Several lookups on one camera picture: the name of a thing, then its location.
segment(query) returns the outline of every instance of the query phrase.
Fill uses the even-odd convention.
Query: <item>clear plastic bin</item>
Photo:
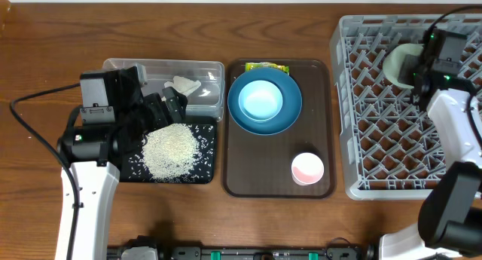
[[[201,86],[188,96],[186,115],[209,116],[220,121],[224,111],[224,66],[215,61],[191,60],[142,60],[115,59],[104,62],[103,69],[122,69],[135,63],[145,67],[147,86],[142,93],[161,93],[164,83],[174,76],[182,76],[192,81],[199,80]]]

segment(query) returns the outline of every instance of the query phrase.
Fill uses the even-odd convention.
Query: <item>plastic container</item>
[[[201,86],[188,96],[186,115],[209,116],[222,120],[224,112],[224,66],[214,61],[191,60],[143,60],[115,59],[104,62],[103,69],[122,69],[139,63],[145,67],[148,84],[142,93],[161,93],[164,83],[174,76],[182,76],[192,81],[199,80]]]
[[[391,85],[382,71],[393,48],[422,43],[423,33],[439,17],[345,16],[338,23],[330,54],[345,191],[352,199],[425,199],[445,174],[435,126],[410,104],[410,91]],[[469,35],[459,77],[480,85],[482,14],[454,14],[437,27]]]

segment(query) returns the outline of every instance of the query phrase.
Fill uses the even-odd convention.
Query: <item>wooden table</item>
[[[347,14],[436,14],[447,5],[13,5],[0,38],[0,258],[53,258],[62,206],[60,166],[8,111],[8,102],[78,82],[109,57],[217,60],[312,58],[328,68],[328,42]],[[340,116],[331,91],[337,189],[326,200],[241,199],[221,187],[222,148],[208,185],[121,183],[109,244],[139,234],[166,245],[324,246],[353,243],[416,222],[420,200],[354,201],[344,191]],[[80,90],[18,109],[56,145]],[[223,123],[219,142],[223,142]]]

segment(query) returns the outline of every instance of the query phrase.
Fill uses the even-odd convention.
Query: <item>green tape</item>
[[[211,252],[211,260],[221,260],[220,252]]]
[[[318,253],[316,252],[308,253],[308,260],[318,260]]]

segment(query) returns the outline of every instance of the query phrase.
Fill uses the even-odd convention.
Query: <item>white bowl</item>
[[[275,84],[257,80],[247,84],[239,92],[238,103],[246,117],[256,122],[265,122],[279,113],[283,96]]]
[[[324,172],[322,160],[312,153],[299,154],[291,162],[291,176],[299,185],[312,185],[318,182]]]

